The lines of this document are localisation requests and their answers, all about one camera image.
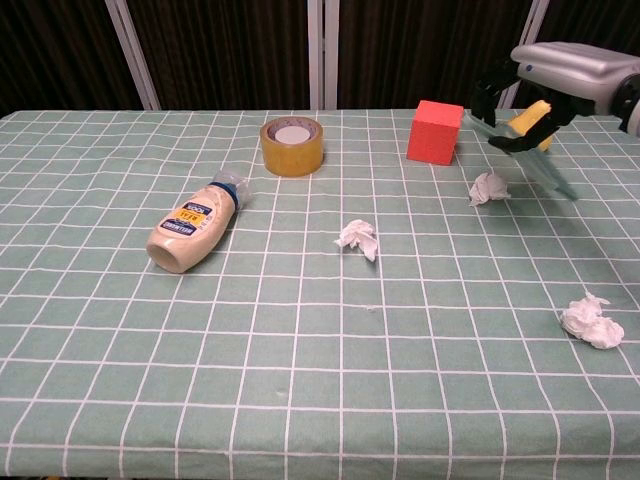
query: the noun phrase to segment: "yellow tape roll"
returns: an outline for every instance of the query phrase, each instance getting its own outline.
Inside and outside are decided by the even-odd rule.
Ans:
[[[300,177],[322,165],[322,125],[305,117],[281,117],[260,129],[264,166],[283,177]]]

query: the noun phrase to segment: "red cube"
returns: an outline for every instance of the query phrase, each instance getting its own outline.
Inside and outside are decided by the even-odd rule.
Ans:
[[[451,165],[463,113],[460,105],[420,101],[411,125],[407,158]]]

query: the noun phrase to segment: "green checkered tablecloth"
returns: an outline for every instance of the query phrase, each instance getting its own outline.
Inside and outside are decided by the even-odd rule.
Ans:
[[[259,127],[290,113],[325,128],[309,177],[262,163]],[[412,116],[1,120],[5,474],[638,478],[640,142],[612,118],[562,129],[572,203],[469,130],[450,167],[406,160]],[[201,264],[164,272],[150,229],[222,166],[253,200]],[[470,207],[491,170],[513,198]],[[375,264],[333,243],[356,218]],[[620,347],[559,327],[585,290]]]

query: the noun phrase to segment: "background wall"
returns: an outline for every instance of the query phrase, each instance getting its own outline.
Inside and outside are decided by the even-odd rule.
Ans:
[[[0,116],[142,104],[103,1],[0,1]]]
[[[161,108],[309,108],[308,25],[322,17],[307,9],[322,0],[117,1],[128,5]],[[531,5],[341,0],[337,106],[414,108],[423,98],[468,106],[476,78],[520,42]],[[537,41],[640,56],[639,18],[638,0],[550,0]],[[0,116],[142,108],[103,0],[2,0],[0,25]],[[523,85],[514,105],[535,99]]]
[[[128,4],[163,108],[309,108],[306,2]]]

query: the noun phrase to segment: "crumpled paper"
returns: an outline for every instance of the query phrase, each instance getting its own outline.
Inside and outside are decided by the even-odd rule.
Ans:
[[[600,305],[609,305],[609,302],[586,293],[585,298],[569,303],[569,308],[562,312],[562,328],[595,348],[618,346],[624,337],[624,329],[611,318],[601,316]]]
[[[487,203],[489,200],[511,198],[507,192],[507,183],[495,173],[483,173],[473,182],[469,190],[472,207]]]
[[[349,245],[351,248],[355,248],[357,246],[362,250],[367,260],[373,262],[378,251],[378,241],[373,237],[373,233],[371,224],[364,220],[354,220],[342,229],[340,238],[334,240],[334,243],[340,247]]]

